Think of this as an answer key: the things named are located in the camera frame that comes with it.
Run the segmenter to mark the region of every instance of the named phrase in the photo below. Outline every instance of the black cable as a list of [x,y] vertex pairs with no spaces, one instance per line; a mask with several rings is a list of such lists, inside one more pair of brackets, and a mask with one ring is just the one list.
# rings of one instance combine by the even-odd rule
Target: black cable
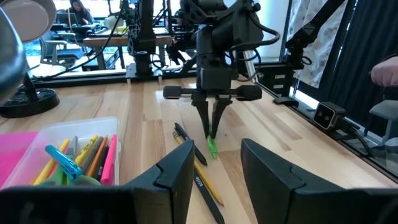
[[250,77],[248,77],[247,79],[245,79],[245,80],[237,79],[237,81],[239,81],[239,82],[248,82],[248,81],[251,81],[252,78],[254,78],[254,77],[257,75],[257,72],[258,72],[258,70],[259,70],[259,68],[260,68],[260,66],[261,66],[261,56],[260,56],[260,53],[258,52],[257,49],[253,49],[253,51],[254,51],[254,53],[255,53],[255,57],[257,57],[258,60],[259,60],[259,66],[256,68],[256,71],[254,71],[254,74],[251,75]]
[[312,64],[312,60],[309,58],[309,57],[307,57],[307,56],[303,56],[303,58],[301,59],[301,62],[304,64],[304,65],[311,65]]
[[111,0],[108,0],[108,11],[109,11],[109,16],[112,16],[112,10],[111,10]]
[[[231,58],[226,52],[225,52],[225,56],[228,57],[228,58]],[[256,57],[257,57],[257,54],[255,54],[253,57],[248,58],[248,59],[236,58],[235,60],[239,60],[239,61],[243,61],[243,62],[250,62],[250,61],[256,59]]]
[[155,68],[162,69],[166,66],[166,64],[161,60],[154,60],[154,55],[152,55],[152,60],[150,61],[151,64],[154,65]]
[[106,40],[105,44],[103,45],[103,47],[101,48],[101,50],[100,50],[96,55],[94,55],[94,57],[92,57],[91,59],[89,59],[89,60],[87,60],[87,61],[85,61],[85,62],[83,62],[83,63],[81,63],[81,64],[79,64],[79,65],[76,65],[76,66],[74,66],[74,67],[72,67],[72,68],[68,68],[68,69],[66,69],[66,70],[63,71],[63,72],[59,72],[59,73],[57,73],[57,74],[55,74],[55,75],[49,75],[49,76],[47,76],[47,77],[34,77],[34,78],[32,79],[32,82],[42,81],[42,80],[49,80],[49,79],[51,79],[51,78],[54,78],[54,77],[63,75],[63,74],[65,74],[65,73],[67,73],[67,72],[73,71],[73,70],[76,69],[76,68],[80,68],[80,67],[82,67],[82,66],[84,66],[84,65],[86,65],[86,64],[88,64],[88,63],[90,63],[90,62],[92,62],[94,59],[98,58],[98,56],[100,56],[100,55],[103,53],[104,49],[105,49],[106,46],[109,44],[109,41],[110,41],[111,38],[112,38],[112,35],[113,35],[113,33],[114,33],[114,30],[115,30],[115,29],[117,28],[117,26],[118,26],[118,22],[119,22],[119,20],[120,20],[120,17],[121,17],[121,13],[119,13],[118,18],[116,19],[116,22],[115,22],[115,24],[114,24],[114,26],[113,26],[113,28],[112,28],[112,30],[111,30],[111,33],[109,34],[109,37],[108,37],[108,39]]
[[122,31],[122,35],[127,34],[129,27],[126,25],[126,28],[124,28],[124,30]]
[[238,44],[238,45],[232,46],[229,50],[230,52],[232,52],[233,50],[248,50],[248,49],[253,49],[253,48],[256,48],[259,46],[271,45],[271,44],[276,43],[280,39],[279,32],[262,25],[256,19],[256,17],[254,17],[253,13],[250,13],[250,20],[252,20],[254,25],[256,25],[258,28],[260,28],[261,30],[263,30],[269,34],[274,35],[275,37],[271,40],[262,40],[262,41],[257,41],[257,42],[246,42],[246,43]]
[[356,138],[358,138],[358,140],[360,141],[360,143],[363,145],[363,147],[365,148],[366,152],[368,153],[368,156],[374,158],[374,154],[372,152],[372,149],[366,143],[365,139],[360,134],[358,134],[358,132],[356,131],[355,128],[351,128],[350,131],[355,135]]

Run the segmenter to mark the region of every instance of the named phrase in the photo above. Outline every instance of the lamp base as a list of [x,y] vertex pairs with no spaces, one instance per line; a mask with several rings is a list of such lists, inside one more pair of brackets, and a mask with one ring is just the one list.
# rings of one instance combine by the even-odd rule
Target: lamp base
[[60,100],[53,89],[36,89],[36,96],[28,96],[25,90],[18,92],[11,97],[7,103],[0,106],[0,116],[4,118],[24,118],[44,113],[56,107]]

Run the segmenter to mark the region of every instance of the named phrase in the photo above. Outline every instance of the chair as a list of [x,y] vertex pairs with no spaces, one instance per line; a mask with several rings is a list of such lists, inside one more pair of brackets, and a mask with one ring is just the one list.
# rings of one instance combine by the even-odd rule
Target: chair
[[[84,56],[84,51],[81,48],[67,49],[67,42],[64,40],[55,40],[52,33],[44,34],[40,39],[41,59],[40,63],[47,65],[61,65],[65,68],[72,67],[75,62]],[[63,49],[57,49],[57,46],[63,46]]]
[[368,118],[368,122],[365,126],[364,135],[368,134],[368,127],[370,127],[373,121],[373,115],[384,118],[387,120],[387,128],[384,136],[382,137],[381,145],[384,145],[391,137],[392,125],[398,122],[398,99],[396,93],[398,92],[398,86],[385,87],[382,92],[382,101],[372,107],[369,110],[371,114]]

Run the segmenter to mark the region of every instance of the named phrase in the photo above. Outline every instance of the wooden tabletop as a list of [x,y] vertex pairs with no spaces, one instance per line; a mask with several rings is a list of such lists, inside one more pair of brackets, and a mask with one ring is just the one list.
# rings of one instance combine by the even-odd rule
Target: wooden tabletop
[[[163,85],[193,88],[195,79],[166,80]],[[201,121],[190,100],[165,100],[157,82],[81,86],[58,89],[60,105],[46,113],[22,119],[0,118],[0,133],[40,130],[46,125],[78,119],[116,116],[120,121],[123,152],[120,181],[126,183],[177,147],[174,122],[207,158],[203,170],[223,198],[220,207],[228,224],[257,223],[246,190],[240,160],[242,138],[251,138],[283,158],[345,188],[397,185],[340,146],[285,106],[273,104],[264,92],[261,100],[234,100],[224,112],[216,143],[219,158],[211,159]],[[193,185],[189,224],[215,223]]]
[[[166,33],[166,30],[164,28],[154,28],[155,34],[163,34]],[[111,33],[111,30],[106,30],[102,32],[101,34],[107,34],[109,35]],[[87,37],[83,40],[84,44],[87,45],[88,47],[102,47],[106,40],[108,39],[107,36],[104,37]],[[156,44],[157,45],[167,45],[172,42],[172,37],[170,35],[161,35],[156,37]],[[129,39],[127,35],[124,36],[115,36],[112,37],[111,40],[108,43],[108,47],[123,47],[129,45]]]

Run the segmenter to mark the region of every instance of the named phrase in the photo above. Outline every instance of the office chair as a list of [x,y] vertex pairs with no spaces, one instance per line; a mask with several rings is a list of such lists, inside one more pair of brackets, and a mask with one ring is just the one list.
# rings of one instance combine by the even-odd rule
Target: office chair
[[[47,32],[39,40],[42,48],[40,59],[40,63],[42,64],[61,65],[65,68],[70,68],[85,54],[82,48],[67,49],[68,42],[65,40],[55,40],[51,32]],[[57,46],[63,46],[63,49],[57,49]]]

